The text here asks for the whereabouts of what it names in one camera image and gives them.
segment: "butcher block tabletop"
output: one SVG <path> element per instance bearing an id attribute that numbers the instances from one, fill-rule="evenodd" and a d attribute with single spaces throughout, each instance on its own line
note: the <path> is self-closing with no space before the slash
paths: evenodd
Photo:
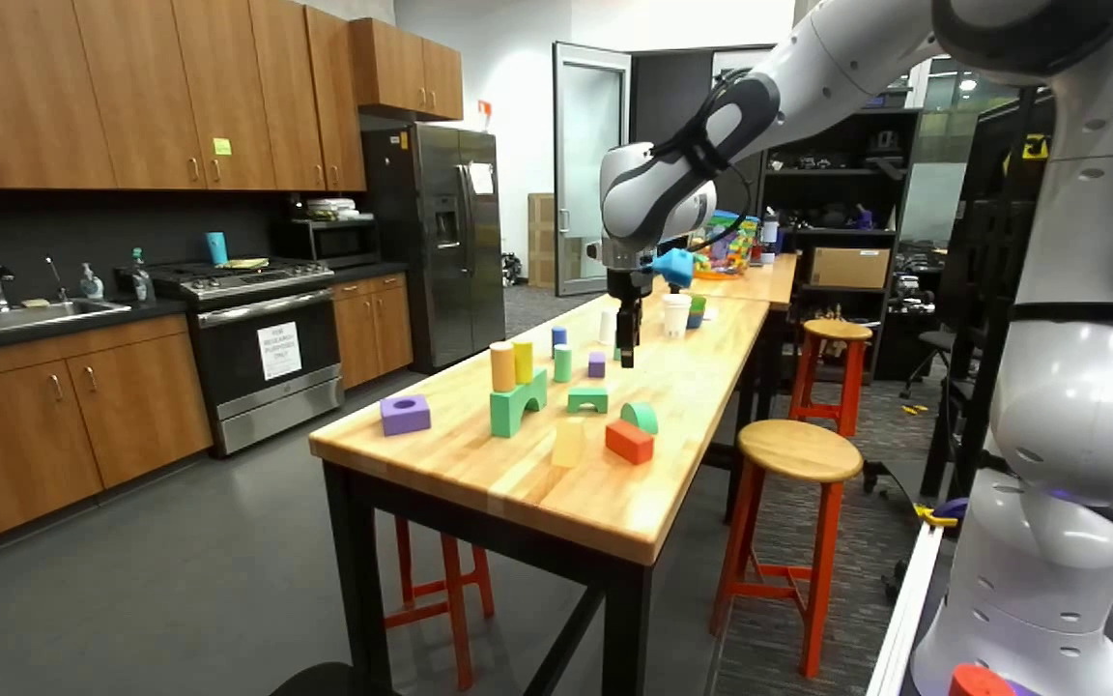
<path id="1" fill-rule="evenodd" d="M 754 337 L 770 306 L 787 306 L 793 260 L 779 253 L 726 279 L 696 279 L 707 295 L 707 317 L 687 337 L 667 337 L 660 287 L 644 298 L 640 342 L 632 368 L 606 354 L 606 377 L 588 377 L 588 354 L 602 342 L 610 298 L 591 298 L 520 337 L 531 341 L 531 371 L 550 371 L 550 400 L 520 417 L 515 435 L 492 435 L 492 354 L 479 353 L 399 394 L 422 394 L 431 427 L 386 435 L 379 400 L 364 407 L 309 435 L 323 465 L 399 487 L 484 510 L 632 563 L 653 563 L 667 525 L 700 470 L 702 447 L 732 394 Z M 566 332 L 570 377 L 551 382 L 551 329 Z M 606 413 L 566 413 L 570 387 L 602 387 Z M 624 400 L 656 413 L 653 461 L 629 465 L 602 447 L 602 427 L 622 417 Z M 555 427 L 584 456 L 551 461 Z"/>

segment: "microwave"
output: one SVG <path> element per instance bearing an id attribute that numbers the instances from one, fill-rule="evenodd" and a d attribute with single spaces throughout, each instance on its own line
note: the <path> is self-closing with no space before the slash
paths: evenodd
<path id="1" fill-rule="evenodd" d="M 323 260 L 329 265 L 358 265 L 379 261 L 379 233 L 376 221 L 276 221 L 271 228 L 273 253 L 287 260 Z"/>

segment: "wooden table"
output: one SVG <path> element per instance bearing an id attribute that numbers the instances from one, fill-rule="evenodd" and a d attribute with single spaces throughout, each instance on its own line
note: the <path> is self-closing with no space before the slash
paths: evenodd
<path id="1" fill-rule="evenodd" d="M 696 478 L 700 456 L 754 353 L 770 301 L 787 306 L 793 260 L 745 274 L 696 282 L 707 319 L 687 337 L 663 337 L 660 298 L 644 301 L 636 363 L 606 368 L 610 413 L 565 413 L 566 387 L 588 382 L 588 353 L 600 346 L 610 298 L 593 298 L 520 341 L 535 342 L 535 371 L 551 376 L 550 329 L 565 324 L 577 377 L 550 387 L 550 407 L 529 413 L 504 440 L 492 435 L 485 353 L 436 371 L 407 394 L 423 394 L 431 427 L 381 435 L 379 407 L 356 408 L 309 435 L 323 461 L 329 514 L 350 636 L 356 692 L 395 692 L 381 625 L 376 510 L 407 514 L 493 554 L 550 568 L 588 588 L 529 692 L 550 692 L 570 655 L 593 605 L 602 617 L 602 692 L 640 692 L 647 578 Z M 622 400 L 656 408 L 660 434 L 647 465 L 624 465 L 602 447 L 602 426 Z M 579 420 L 588 461 L 551 465 L 555 426 Z"/>

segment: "stainless steel refrigerator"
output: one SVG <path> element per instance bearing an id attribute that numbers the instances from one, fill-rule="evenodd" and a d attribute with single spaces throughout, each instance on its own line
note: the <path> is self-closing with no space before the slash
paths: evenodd
<path id="1" fill-rule="evenodd" d="M 364 136 L 370 211 L 407 261 L 416 368 L 504 337 L 493 140 L 407 124 Z"/>

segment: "oven handle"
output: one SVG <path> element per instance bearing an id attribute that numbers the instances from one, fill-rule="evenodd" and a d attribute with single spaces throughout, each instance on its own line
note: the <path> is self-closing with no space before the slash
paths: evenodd
<path id="1" fill-rule="evenodd" d="M 332 298 L 332 291 L 323 287 L 311 295 L 287 295 L 287 298 L 266 298 L 266 301 L 252 301 L 252 306 L 208 307 L 208 313 L 198 313 L 198 329 L 235 324 L 235 319 L 287 313 L 287 307 L 302 307 L 302 306 L 320 306 L 329 298 Z"/>

